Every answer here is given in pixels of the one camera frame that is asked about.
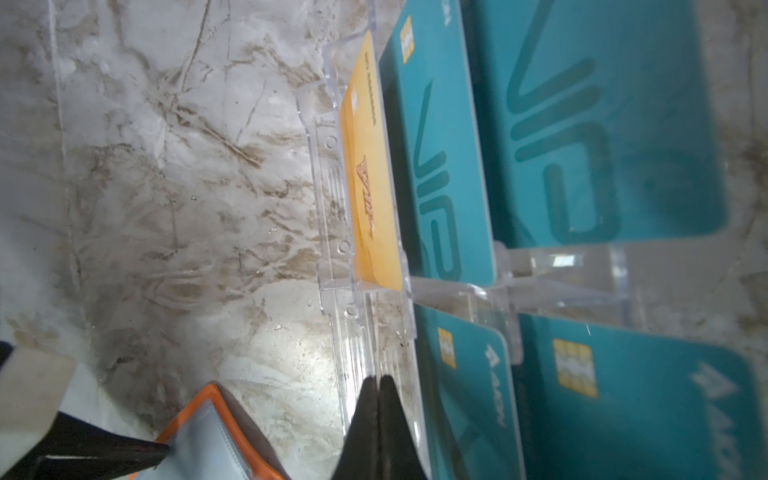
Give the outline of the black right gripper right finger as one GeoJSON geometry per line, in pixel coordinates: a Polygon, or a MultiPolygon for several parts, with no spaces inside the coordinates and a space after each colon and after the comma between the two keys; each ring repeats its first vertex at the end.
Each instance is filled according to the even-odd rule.
{"type": "Polygon", "coordinates": [[[378,393],[378,475],[380,479],[427,478],[418,457],[394,378],[381,378],[378,393]]]}

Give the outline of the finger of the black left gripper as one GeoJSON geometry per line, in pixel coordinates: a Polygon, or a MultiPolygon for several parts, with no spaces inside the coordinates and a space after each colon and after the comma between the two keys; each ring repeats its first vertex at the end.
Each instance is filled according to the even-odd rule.
{"type": "Polygon", "coordinates": [[[120,436],[59,412],[31,450],[13,460],[3,479],[117,479],[158,466],[165,443],[120,436]]]}

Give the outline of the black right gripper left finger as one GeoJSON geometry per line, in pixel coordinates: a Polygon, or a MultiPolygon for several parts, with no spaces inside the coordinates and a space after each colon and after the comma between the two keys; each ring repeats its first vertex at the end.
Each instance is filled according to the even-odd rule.
{"type": "Polygon", "coordinates": [[[379,473],[379,405],[375,377],[363,381],[333,480],[372,480],[379,473]]]}

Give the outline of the orange card holder wallet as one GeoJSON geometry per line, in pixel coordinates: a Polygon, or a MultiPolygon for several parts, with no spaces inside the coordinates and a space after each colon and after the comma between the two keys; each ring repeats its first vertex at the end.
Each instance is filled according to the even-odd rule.
{"type": "Polygon", "coordinates": [[[169,447],[132,479],[287,479],[275,449],[223,385],[212,381],[156,438],[169,447]]]}

